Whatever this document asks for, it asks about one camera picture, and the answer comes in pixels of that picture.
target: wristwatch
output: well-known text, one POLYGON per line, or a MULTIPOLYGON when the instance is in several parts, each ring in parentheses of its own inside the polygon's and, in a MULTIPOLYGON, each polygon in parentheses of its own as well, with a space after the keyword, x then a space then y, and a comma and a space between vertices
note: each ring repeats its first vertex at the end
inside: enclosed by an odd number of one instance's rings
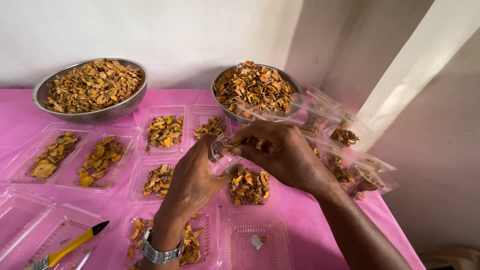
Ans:
POLYGON ((169 261, 176 260, 181 257, 182 249, 183 249, 183 236, 180 238, 180 243, 172 251, 168 252, 161 252, 155 250, 152 245, 150 244, 150 237, 152 236, 152 228, 149 228, 142 241, 142 245, 140 247, 140 254, 142 254, 145 258, 149 259, 151 262, 155 264, 165 264, 169 261))

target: hand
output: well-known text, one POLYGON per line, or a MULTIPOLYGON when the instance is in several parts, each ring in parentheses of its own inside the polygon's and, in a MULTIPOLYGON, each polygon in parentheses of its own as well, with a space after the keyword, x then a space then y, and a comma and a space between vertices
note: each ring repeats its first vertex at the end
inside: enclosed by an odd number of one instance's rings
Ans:
POLYGON ((238 131, 232 143, 245 140, 247 144, 236 146, 232 153, 262 167, 285 185, 311 194, 339 186, 294 125, 257 120, 238 131), (261 151, 255 147, 258 139, 265 140, 261 151))
POLYGON ((175 217, 171 218, 180 219, 185 224, 238 173, 234 170, 227 175, 213 175, 208 160, 210 147, 215 139, 216 136, 213 134, 203 135, 179 160, 159 212, 172 213, 175 217))

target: pink tablecloth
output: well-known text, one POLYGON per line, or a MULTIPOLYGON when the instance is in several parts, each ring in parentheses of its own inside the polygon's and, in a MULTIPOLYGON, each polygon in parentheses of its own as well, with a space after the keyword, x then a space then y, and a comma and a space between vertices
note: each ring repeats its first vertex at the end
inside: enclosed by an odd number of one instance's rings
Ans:
MULTIPOLYGON (((150 89, 140 107, 127 117, 111 123, 119 126, 140 126, 145 108, 159 105, 214 105, 210 90, 150 89)), ((18 154, 18 149, 30 141, 33 134, 58 119, 38 110, 32 102, 32 90, 0 90, 0 170, 18 154)), ((134 159, 127 161, 112 189, 95 193, 54 186, 23 187, 51 199, 55 203, 70 203, 112 221, 119 221, 127 209, 126 184, 134 159)), ((2 192, 7 186, 0 187, 2 192)), ((276 206, 279 218, 285 221, 293 264, 297 270, 348 269, 335 243, 330 228, 316 201, 301 191, 281 185, 281 200, 276 206)), ((425 269, 413 248, 378 194, 368 194, 360 207, 400 250, 414 270, 425 269)), ((105 235, 98 249, 90 256, 84 269, 108 269, 116 241, 115 228, 105 235)))

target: plastic food tray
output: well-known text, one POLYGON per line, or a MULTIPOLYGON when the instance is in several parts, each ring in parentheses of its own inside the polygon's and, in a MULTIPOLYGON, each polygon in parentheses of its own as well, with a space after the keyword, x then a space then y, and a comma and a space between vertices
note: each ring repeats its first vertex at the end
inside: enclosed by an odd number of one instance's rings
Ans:
POLYGON ((282 220, 263 211, 231 214, 225 222, 225 270, 292 270, 288 236, 282 220), (250 238, 266 237, 257 250, 250 238))
POLYGON ((59 176, 53 181, 54 185, 88 189, 92 191, 105 191, 112 187, 119 171, 122 169, 124 163, 134 149, 135 143, 138 139, 140 129, 138 127, 115 127, 115 126, 101 126, 95 128, 91 135, 87 138, 81 149, 69 160, 68 166, 65 166, 60 172, 59 176), (95 179, 94 184, 98 187, 84 187, 80 186, 80 178, 78 176, 78 169, 85 163, 85 155, 93 151, 95 144, 103 138, 109 136, 117 136, 118 142, 122 143, 122 148, 127 148, 127 151, 122 154, 122 157, 117 162, 111 162, 108 171, 104 176, 95 179))
MULTIPOLYGON (((71 205, 55 205, 26 235, 22 235, 1 255, 0 269, 23 269, 48 254, 59 251, 90 227, 103 221, 105 220, 99 216, 71 205)), ((108 227, 65 255, 55 270, 78 269, 105 231, 108 231, 108 227)))
POLYGON ((54 180, 60 170, 69 163, 69 160, 85 143, 92 126, 75 125, 69 123, 51 123, 46 126, 39 134, 38 138, 29 145, 28 149, 17 156, 9 166, 13 167, 13 172, 7 177, 6 182, 11 184, 47 184, 54 180), (74 136, 79 136, 80 140, 75 143, 74 149, 68 153, 64 159, 58 163, 58 168, 47 179, 38 179, 30 176, 30 171, 35 168, 33 159, 41 156, 42 153, 57 139, 58 136, 65 134, 66 131, 71 132, 74 136))
POLYGON ((14 189, 0 195, 0 254, 28 232, 51 205, 50 200, 14 189))
POLYGON ((222 108, 218 105, 191 105, 190 106, 190 121, 191 121, 191 130, 190 130, 190 137, 191 143, 190 147, 193 146, 197 142, 197 136, 194 136, 196 127, 201 127, 202 125, 208 123, 209 118, 215 118, 220 116, 222 120, 222 127, 223 132, 231 134, 232 127, 230 124, 230 119, 225 115, 222 108))
POLYGON ((148 107, 145 111, 144 120, 142 122, 142 132, 140 133, 140 138, 138 141, 137 152, 145 153, 148 155, 158 155, 158 154, 176 154, 182 153, 187 150, 189 146, 190 138, 190 114, 189 109, 185 106, 157 106, 157 107, 148 107), (146 152, 145 148, 147 146, 148 140, 148 128, 152 123, 154 118, 163 115, 172 115, 177 119, 180 116, 183 116, 183 131, 182 137, 179 139, 180 143, 174 144, 171 147, 158 148, 156 146, 151 146, 150 151, 146 152))
POLYGON ((130 203, 150 203, 163 201, 163 198, 155 195, 154 192, 143 195, 144 186, 147 183, 150 171, 156 170, 163 164, 168 164, 169 169, 174 169, 182 155, 168 156, 146 156, 140 157, 135 162, 132 178, 130 180, 130 189, 127 192, 127 201, 130 203))
MULTIPOLYGON (((128 270, 137 261, 142 259, 140 251, 133 247, 133 260, 128 259, 127 251, 129 246, 135 245, 135 242, 130 241, 130 236, 133 233, 133 222, 136 219, 146 219, 147 222, 153 221, 155 213, 158 211, 159 205, 136 205, 127 211, 125 216, 121 219, 117 231, 118 241, 115 245, 115 250, 110 262, 110 270, 128 270)), ((207 206, 199 212, 199 218, 190 219, 189 225, 192 230, 198 231, 206 228, 198 240, 200 241, 201 258, 196 263, 187 263, 180 267, 180 269, 189 270, 205 270, 217 269, 221 264, 219 246, 218 246, 218 205, 210 202, 207 206)))
MULTIPOLYGON (((241 160, 241 164, 246 169, 249 169, 251 172, 261 172, 264 171, 264 169, 258 167, 254 163, 248 161, 248 160, 241 160)), ((278 198, 280 197, 280 191, 278 190, 278 180, 275 179, 275 177, 270 175, 270 180, 268 181, 268 186, 270 187, 270 197, 267 199, 263 199, 264 204, 263 205, 234 205, 233 204, 233 199, 234 197, 230 195, 230 192, 228 190, 228 185, 225 185, 225 187, 222 188, 221 193, 223 194, 223 201, 228 205, 228 210, 231 212, 236 212, 236 211, 251 211, 254 209, 272 209, 275 207, 275 205, 278 202, 278 198)))

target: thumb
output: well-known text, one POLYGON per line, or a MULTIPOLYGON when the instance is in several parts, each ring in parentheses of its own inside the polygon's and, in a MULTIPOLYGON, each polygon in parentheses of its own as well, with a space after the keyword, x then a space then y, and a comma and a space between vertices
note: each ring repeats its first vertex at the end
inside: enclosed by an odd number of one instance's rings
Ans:
POLYGON ((240 156, 244 159, 250 160, 251 162, 259 165, 264 160, 268 159, 268 154, 258 150, 256 147, 250 145, 238 145, 232 149, 232 154, 240 156))

